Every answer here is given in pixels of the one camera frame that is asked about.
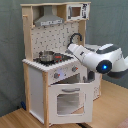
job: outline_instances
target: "cabinet door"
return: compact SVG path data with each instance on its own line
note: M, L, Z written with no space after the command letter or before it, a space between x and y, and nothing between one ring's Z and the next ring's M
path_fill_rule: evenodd
M49 87L49 123L92 121L93 83L57 84Z

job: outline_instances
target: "kitchen hood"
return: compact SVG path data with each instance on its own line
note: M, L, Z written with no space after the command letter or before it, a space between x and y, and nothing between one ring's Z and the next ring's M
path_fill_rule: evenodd
M52 5L43 6L43 9L44 15L34 22L36 27L64 23L63 18L53 15Z

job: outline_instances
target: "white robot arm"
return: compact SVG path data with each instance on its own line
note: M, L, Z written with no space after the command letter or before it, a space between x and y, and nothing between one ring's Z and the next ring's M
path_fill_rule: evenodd
M103 45L96 52L76 44L70 44L68 49L82 65L94 72L107 74L116 79L128 72L128 57L124 59L121 48L114 44Z

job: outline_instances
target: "burner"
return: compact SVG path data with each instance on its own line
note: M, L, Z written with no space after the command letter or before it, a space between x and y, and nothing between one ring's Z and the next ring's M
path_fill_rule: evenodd
M40 64L42 64L42 65L48 67L48 66L52 66L52 65L55 65L55 64L58 64L58 63L65 62L65 61L70 60L70 59L73 59L73 57L63 55L62 60L60 60L60 61L53 60L53 61L48 61L48 62L47 62L47 61L41 61L40 58L36 58L36 59L34 59L33 61L34 61L34 62L37 62L37 63L40 63Z

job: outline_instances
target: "oven handle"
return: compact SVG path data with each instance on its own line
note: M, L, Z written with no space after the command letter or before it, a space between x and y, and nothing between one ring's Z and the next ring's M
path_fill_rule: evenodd
M75 92L75 91L80 91L80 88L75 88L75 89L62 89L63 92Z

